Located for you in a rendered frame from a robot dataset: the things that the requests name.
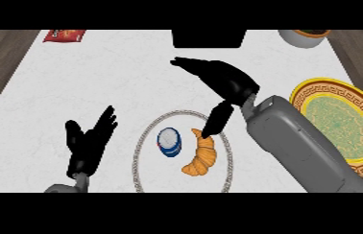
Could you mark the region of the black box appliance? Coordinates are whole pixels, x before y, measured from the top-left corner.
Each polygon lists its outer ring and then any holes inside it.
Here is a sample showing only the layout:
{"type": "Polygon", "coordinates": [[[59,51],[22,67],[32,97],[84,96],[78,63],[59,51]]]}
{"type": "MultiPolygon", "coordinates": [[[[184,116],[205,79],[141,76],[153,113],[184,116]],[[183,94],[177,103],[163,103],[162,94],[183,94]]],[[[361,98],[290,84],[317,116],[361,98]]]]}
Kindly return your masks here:
{"type": "Polygon", "coordinates": [[[172,30],[175,48],[237,48],[244,30],[172,30]]]}

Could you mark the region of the white plant pot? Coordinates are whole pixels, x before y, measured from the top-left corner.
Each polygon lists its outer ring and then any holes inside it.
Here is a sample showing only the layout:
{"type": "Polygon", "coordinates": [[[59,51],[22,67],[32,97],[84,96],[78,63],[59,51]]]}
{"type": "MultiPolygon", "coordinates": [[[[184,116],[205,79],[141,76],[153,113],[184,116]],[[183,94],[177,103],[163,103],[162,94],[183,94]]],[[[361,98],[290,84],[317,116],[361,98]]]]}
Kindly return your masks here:
{"type": "Polygon", "coordinates": [[[329,30],[278,30],[277,32],[292,46],[304,49],[315,47],[330,34],[329,30]]]}

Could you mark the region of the red snack bag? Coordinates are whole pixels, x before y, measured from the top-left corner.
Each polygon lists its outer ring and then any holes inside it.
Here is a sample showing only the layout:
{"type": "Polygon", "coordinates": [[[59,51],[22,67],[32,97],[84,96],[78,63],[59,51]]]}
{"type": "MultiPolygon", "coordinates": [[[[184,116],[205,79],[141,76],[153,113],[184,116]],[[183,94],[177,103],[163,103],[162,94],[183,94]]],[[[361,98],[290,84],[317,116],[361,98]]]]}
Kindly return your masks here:
{"type": "Polygon", "coordinates": [[[50,30],[44,42],[79,42],[84,34],[85,30],[50,30]]]}

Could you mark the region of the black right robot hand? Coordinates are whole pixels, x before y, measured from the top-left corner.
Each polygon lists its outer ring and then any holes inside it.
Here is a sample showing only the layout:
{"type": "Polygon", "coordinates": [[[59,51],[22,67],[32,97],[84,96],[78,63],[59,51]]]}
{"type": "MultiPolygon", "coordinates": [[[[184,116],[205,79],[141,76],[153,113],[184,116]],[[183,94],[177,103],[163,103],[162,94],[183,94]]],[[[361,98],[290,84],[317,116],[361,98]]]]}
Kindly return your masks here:
{"type": "Polygon", "coordinates": [[[221,60],[175,57],[169,63],[197,76],[222,98],[222,102],[211,109],[200,132],[200,137],[206,138],[222,131],[234,105],[243,106],[247,98],[258,94],[259,85],[236,67],[221,60]]]}

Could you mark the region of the yellow patterned plate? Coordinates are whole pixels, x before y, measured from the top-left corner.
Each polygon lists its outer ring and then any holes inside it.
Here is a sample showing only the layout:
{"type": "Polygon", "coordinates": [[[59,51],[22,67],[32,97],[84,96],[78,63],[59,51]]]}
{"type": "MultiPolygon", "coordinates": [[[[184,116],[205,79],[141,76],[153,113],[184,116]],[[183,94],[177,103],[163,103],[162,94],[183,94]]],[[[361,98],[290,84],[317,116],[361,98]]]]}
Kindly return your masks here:
{"type": "Polygon", "coordinates": [[[363,91],[330,78],[302,81],[289,103],[337,148],[351,170],[363,177],[363,91]]]}

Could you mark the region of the blue and white can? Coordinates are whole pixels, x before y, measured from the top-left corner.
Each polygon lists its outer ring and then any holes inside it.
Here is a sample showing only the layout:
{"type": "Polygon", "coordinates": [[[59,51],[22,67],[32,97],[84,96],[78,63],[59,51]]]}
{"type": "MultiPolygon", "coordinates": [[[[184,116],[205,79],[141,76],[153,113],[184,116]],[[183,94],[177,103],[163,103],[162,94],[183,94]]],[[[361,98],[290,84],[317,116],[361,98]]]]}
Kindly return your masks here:
{"type": "Polygon", "coordinates": [[[157,147],[166,157],[174,157],[181,151],[181,136],[174,128],[165,128],[157,134],[157,147]]]}

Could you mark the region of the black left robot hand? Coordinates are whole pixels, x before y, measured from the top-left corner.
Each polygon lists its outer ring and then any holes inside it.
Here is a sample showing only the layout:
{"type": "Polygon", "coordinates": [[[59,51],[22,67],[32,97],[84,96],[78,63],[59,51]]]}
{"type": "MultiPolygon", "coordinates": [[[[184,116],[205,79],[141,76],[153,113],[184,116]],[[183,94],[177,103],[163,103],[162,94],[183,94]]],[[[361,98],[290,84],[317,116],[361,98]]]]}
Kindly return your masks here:
{"type": "Polygon", "coordinates": [[[66,147],[70,151],[66,176],[84,173],[91,176],[95,172],[104,147],[118,126],[115,108],[109,105],[100,114],[94,127],[81,130],[78,123],[67,120],[64,123],[66,147]]]}

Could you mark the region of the golden croissant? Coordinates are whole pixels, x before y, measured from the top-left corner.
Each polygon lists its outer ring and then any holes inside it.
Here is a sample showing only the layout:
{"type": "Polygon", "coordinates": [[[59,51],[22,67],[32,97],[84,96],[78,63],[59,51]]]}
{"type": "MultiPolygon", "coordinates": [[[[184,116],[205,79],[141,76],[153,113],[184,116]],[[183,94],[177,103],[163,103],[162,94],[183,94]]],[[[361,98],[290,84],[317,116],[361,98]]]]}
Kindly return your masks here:
{"type": "Polygon", "coordinates": [[[191,162],[181,168],[181,172],[188,176],[203,176],[216,159],[214,140],[211,137],[202,138],[199,129],[191,129],[191,133],[197,139],[196,155],[191,162]]]}

